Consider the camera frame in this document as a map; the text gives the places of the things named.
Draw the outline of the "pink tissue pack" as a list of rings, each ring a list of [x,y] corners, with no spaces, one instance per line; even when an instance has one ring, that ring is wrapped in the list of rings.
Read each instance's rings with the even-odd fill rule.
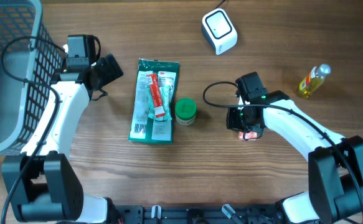
[[[258,133],[254,132],[254,131],[250,131],[250,132],[239,132],[238,133],[238,138],[241,141],[254,141],[256,140],[256,138],[258,137]]]

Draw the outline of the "yellow liquid bottle grey cap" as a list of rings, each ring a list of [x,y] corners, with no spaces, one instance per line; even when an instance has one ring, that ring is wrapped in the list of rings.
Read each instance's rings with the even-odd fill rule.
[[[297,95],[302,98],[309,98],[324,83],[330,73],[331,67],[328,64],[324,63],[313,67],[297,86]]]

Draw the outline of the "green 3M sponge package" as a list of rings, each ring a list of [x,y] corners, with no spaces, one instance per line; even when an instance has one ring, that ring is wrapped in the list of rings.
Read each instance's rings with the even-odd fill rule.
[[[174,117],[172,112],[172,120],[155,121],[148,118],[148,94],[146,92],[146,85],[148,85],[148,83],[146,76],[151,73],[156,73],[159,87],[165,85],[172,87],[172,100],[170,103],[170,109],[172,110],[179,78],[179,67],[179,62],[139,59],[134,110],[131,129],[128,136],[130,141],[147,144],[172,143]]]

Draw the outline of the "green lid jar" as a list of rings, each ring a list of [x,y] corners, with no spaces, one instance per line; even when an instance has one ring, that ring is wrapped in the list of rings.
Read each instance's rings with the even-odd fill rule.
[[[191,125],[196,120],[197,106],[194,100],[182,98],[175,105],[176,121],[184,126]]]

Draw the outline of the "red white tube packet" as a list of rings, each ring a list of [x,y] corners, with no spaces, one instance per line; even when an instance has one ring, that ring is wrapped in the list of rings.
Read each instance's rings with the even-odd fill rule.
[[[146,78],[147,78],[149,90],[151,92],[155,118],[161,118],[165,115],[165,110],[163,107],[161,93],[159,91],[157,74],[151,73],[151,74],[147,75]]]

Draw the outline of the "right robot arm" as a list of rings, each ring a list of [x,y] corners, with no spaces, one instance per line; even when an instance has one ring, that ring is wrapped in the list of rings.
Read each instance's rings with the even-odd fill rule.
[[[268,92],[256,72],[234,86],[239,102],[227,113],[227,127],[253,139],[268,128],[308,162],[308,191],[281,202],[287,222],[334,223],[363,211],[363,138],[345,138],[321,126],[282,91]]]

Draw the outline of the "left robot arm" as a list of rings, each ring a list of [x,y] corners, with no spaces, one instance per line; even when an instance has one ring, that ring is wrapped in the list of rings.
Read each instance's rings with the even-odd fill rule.
[[[114,56],[101,57],[94,35],[69,35],[67,56],[48,84],[49,100],[33,136],[18,156],[7,156],[2,176],[8,196],[1,223],[12,208],[19,222],[123,223],[108,197],[93,197],[68,161],[78,121],[92,94],[123,75]]]

